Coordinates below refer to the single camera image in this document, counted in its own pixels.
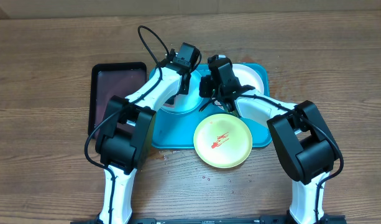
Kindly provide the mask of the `light blue plate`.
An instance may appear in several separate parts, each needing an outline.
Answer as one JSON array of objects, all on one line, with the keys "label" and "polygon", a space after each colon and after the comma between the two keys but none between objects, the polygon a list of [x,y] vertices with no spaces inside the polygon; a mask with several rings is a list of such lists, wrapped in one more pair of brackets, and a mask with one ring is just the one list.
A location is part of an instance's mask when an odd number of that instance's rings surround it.
[{"label": "light blue plate", "polygon": [[167,100],[162,110],[172,114],[189,113],[196,109],[202,102],[199,96],[199,85],[201,81],[201,74],[197,70],[191,74],[190,87],[187,95],[177,94]]}]

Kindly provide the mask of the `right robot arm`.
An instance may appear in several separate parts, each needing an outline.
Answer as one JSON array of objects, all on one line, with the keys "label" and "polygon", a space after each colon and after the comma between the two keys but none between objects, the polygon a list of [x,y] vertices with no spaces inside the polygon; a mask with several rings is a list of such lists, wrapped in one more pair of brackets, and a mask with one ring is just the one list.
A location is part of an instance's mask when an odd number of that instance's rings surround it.
[{"label": "right robot arm", "polygon": [[292,180],[288,223],[328,223],[323,212],[326,181],[336,177],[344,159],[317,106],[311,101],[285,103],[265,96],[234,71],[223,55],[208,59],[209,75],[201,78],[200,97],[238,118],[266,125],[278,160]]}]

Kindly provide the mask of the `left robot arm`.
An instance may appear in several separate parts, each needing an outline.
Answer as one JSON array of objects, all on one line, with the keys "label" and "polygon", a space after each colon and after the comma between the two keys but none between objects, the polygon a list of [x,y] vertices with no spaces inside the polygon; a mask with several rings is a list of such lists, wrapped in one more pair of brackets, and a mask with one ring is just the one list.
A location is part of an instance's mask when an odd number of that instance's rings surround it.
[{"label": "left robot arm", "polygon": [[102,211],[96,223],[128,223],[135,175],[150,151],[157,111],[176,95],[190,90],[190,78],[201,53],[182,43],[157,64],[155,73],[142,87],[125,98],[113,96],[104,118],[96,127],[96,152],[105,173]]}]

